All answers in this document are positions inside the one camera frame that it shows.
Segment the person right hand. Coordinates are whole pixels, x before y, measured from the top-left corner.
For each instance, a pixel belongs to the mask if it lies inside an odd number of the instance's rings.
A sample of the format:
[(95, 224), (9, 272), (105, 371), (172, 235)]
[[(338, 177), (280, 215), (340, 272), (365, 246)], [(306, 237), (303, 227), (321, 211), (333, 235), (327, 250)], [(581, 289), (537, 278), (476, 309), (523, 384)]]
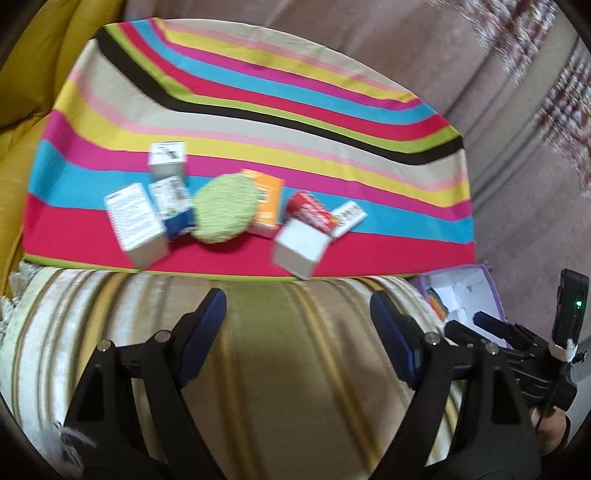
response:
[(570, 431), (570, 420), (564, 410), (554, 408), (543, 414), (537, 408), (529, 410), (530, 420), (536, 429), (536, 438), (542, 455), (555, 451)]

